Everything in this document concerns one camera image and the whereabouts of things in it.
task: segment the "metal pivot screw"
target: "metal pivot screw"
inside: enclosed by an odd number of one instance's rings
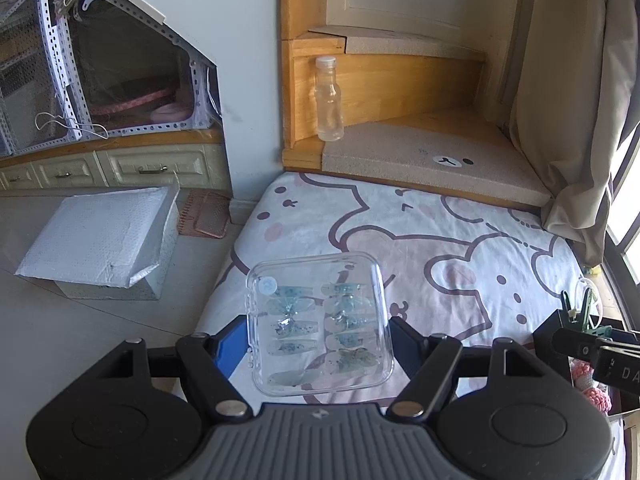
[[[222,400],[216,404],[216,411],[225,416],[244,416],[248,409],[242,400]]]
[[[401,400],[391,407],[391,411],[402,418],[415,418],[424,413],[424,408],[419,402],[415,402],[413,400]]]

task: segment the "floor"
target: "floor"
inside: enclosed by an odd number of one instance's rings
[[[178,206],[186,194],[181,192]],[[0,463],[36,480],[24,434],[31,417],[126,338],[168,346],[191,333],[241,227],[222,240],[178,237],[159,301],[70,300],[53,282],[14,276],[63,196],[0,198]]]

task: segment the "window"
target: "window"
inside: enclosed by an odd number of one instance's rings
[[[611,271],[622,307],[640,328],[640,127],[625,139],[614,156],[613,204],[605,239],[605,261]]]

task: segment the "bedsheet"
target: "bedsheet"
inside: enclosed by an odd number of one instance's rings
[[[447,333],[467,346],[532,332],[581,276],[566,241],[537,216],[471,200],[335,178],[284,173],[266,190],[223,265],[199,331],[215,333],[244,313],[244,280],[267,260],[364,251],[380,264],[386,305],[419,332]],[[388,405],[408,382],[395,366],[375,388],[266,397],[247,356],[230,378],[254,410],[261,402],[363,402]],[[458,394],[481,387],[461,381]]]

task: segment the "clear plastic box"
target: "clear plastic box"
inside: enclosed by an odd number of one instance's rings
[[[264,394],[369,388],[391,375],[382,276],[372,256],[264,262],[246,286],[252,377]]]

